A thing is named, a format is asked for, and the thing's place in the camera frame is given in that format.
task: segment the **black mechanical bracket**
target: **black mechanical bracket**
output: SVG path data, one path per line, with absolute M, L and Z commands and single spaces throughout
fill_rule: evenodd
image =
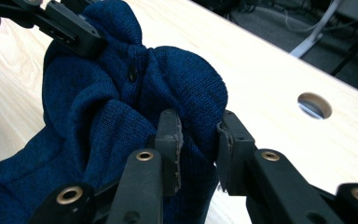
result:
M 119 180 L 94 192 L 85 183 L 52 191 L 30 224 L 162 223 L 162 197 L 180 188 L 181 122 L 172 109 L 160 114 L 156 136 L 128 157 Z
M 226 111 L 218 125 L 216 161 L 221 187 L 246 196 L 253 223 L 358 223 L 358 184 L 342 184 L 332 195 L 309 184 L 280 152 L 257 149 L 237 116 Z
M 358 184 L 342 184 L 337 195 L 310 185 L 282 153 L 257 149 L 230 111 L 217 130 L 216 166 L 222 189 L 247 197 L 254 224 L 358 223 Z M 162 223 L 162 197 L 173 196 L 180 188 L 182 143 L 177 114 L 162 112 L 156 136 L 128 157 L 119 180 L 95 194 L 84 183 L 62 186 L 51 192 L 29 223 Z
M 24 28 L 38 26 L 40 31 L 66 46 L 79 56 L 97 57 L 106 40 L 80 13 L 94 1 L 66 0 L 64 4 L 51 0 L 43 10 L 42 0 L 0 0 L 0 17 L 8 18 Z

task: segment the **blue knit sweater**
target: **blue knit sweater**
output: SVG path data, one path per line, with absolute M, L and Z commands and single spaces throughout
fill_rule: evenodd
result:
M 148 49 L 130 7 L 102 1 L 87 21 L 108 45 L 94 60 L 53 42 L 43 77 L 46 126 L 0 161 L 0 224 L 25 223 L 57 187 L 86 182 L 96 190 L 121 176 L 127 157 L 155 134 L 161 111 L 183 124 L 182 188 L 164 199 L 164 223 L 203 223 L 217 184 L 216 124 L 227 105 L 222 78 L 198 55 Z

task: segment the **table grommet hole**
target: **table grommet hole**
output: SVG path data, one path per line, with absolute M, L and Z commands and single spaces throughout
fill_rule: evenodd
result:
M 321 96 L 304 92 L 297 98 L 298 107 L 315 119 L 328 119 L 333 114 L 330 104 Z

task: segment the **gray floor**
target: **gray floor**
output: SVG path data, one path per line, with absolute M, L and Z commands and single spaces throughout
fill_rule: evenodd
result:
M 310 31 L 298 30 L 311 27 L 320 19 L 314 13 L 310 15 L 303 10 L 289 10 L 286 14 L 280 8 L 268 5 L 256 7 L 253 12 L 245 12 L 242 6 L 233 10 L 230 16 L 231 21 L 287 52 L 310 34 Z M 326 73 L 331 73 L 344 59 L 349 47 L 358 40 L 358 29 L 346 24 L 342 22 L 330 25 L 332 28 L 323 31 L 322 40 L 301 59 Z M 358 54 L 336 75 L 336 78 L 358 89 Z

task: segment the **light wood surface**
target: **light wood surface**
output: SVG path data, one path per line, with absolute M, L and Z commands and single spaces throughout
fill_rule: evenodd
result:
M 313 185 L 334 193 L 358 182 L 358 90 L 186 0 L 127 0 L 148 47 L 198 53 L 227 84 L 235 112 L 258 148 L 286 155 Z M 41 81 L 49 37 L 4 20 L 0 27 L 0 160 L 21 149 L 43 126 Z M 302 112 L 303 92 L 322 96 L 328 119 Z M 213 197 L 207 223 L 249 223 L 244 198 Z

